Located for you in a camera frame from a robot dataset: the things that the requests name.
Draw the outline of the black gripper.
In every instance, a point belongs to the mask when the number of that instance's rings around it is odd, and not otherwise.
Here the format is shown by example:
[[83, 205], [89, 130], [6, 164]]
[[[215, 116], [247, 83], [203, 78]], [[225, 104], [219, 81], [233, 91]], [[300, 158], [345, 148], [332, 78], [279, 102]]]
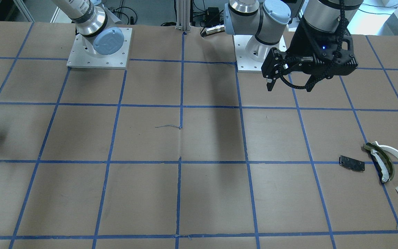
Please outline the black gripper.
[[[340, 29], [335, 27], [334, 33], [316, 30], [310, 25], [298, 25], [286, 52], [270, 49], [262, 65], [262, 74], [267, 78], [267, 91], [272, 91], [275, 79], [281, 74], [279, 64], [286, 62], [288, 68], [282, 69], [282, 75], [298, 71], [311, 75], [305, 84], [307, 92], [311, 92], [320, 81], [327, 67], [332, 63], [338, 47]], [[358, 61], [353, 51], [353, 40], [349, 30], [344, 31], [343, 42], [347, 49], [341, 49], [340, 56], [334, 66], [326, 74], [328, 77], [351, 74], [357, 67]]]

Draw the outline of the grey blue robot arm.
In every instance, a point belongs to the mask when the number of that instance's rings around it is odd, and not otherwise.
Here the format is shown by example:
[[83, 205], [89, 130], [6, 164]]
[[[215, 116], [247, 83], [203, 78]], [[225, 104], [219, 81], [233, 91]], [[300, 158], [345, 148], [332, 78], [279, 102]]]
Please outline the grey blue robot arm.
[[347, 26], [362, 3], [310, 0], [284, 52], [277, 45], [292, 11], [281, 0], [230, 0], [225, 4], [224, 26], [227, 34], [251, 36], [247, 50], [262, 63], [268, 91], [280, 79], [310, 92], [321, 80], [349, 75], [358, 67]]

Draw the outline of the second grey robot arm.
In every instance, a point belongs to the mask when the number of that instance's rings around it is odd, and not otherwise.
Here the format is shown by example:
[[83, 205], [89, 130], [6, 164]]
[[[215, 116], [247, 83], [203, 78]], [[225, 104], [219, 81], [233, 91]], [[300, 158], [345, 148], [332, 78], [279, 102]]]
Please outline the second grey robot arm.
[[101, 0], [54, 0], [53, 3], [76, 24], [76, 31], [96, 53], [112, 55], [122, 48], [124, 35], [117, 27], [119, 19]]

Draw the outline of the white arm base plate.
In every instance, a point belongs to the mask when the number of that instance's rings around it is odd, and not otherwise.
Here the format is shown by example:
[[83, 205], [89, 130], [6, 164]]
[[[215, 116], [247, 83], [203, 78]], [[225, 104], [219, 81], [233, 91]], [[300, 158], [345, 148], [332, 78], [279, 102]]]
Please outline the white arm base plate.
[[253, 35], [234, 35], [234, 51], [237, 59], [237, 71], [240, 73], [261, 73], [261, 66], [270, 51], [275, 47], [286, 51], [285, 39], [282, 36], [273, 46], [261, 44]]

